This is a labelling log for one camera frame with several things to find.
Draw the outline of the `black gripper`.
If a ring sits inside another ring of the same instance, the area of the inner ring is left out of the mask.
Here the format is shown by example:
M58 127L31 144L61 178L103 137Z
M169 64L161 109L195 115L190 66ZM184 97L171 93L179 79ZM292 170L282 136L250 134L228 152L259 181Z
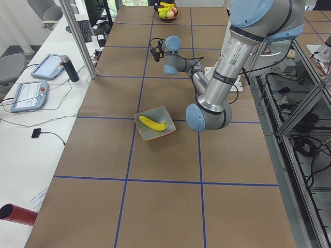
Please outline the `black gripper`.
M156 47L153 47L151 44L151 42L153 40L157 40ZM155 62L160 62L160 59L164 58L163 42L164 42L164 39L162 39L162 38L152 38L149 41L150 52L151 52L152 57L155 60Z

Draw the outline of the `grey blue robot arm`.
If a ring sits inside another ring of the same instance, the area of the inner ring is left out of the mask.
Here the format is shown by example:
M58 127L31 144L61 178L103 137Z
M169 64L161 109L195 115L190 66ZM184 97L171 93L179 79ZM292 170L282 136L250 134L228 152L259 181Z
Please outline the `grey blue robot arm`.
M157 45L152 46L152 42L149 42L149 50L153 59L156 62L160 62L163 58L163 72L164 74L176 75L178 72L184 72L188 75L192 81L195 91L200 96L202 95L208 84L204 71L201 68L200 61L204 57L184 58L179 54L179 48L181 40L172 35L166 39L157 38Z
M217 130L232 118L226 97L255 45L290 40L304 28L305 1L234 1L230 9L230 39L213 75L207 79L196 66L188 73L197 88L196 103L186 109L194 131Z

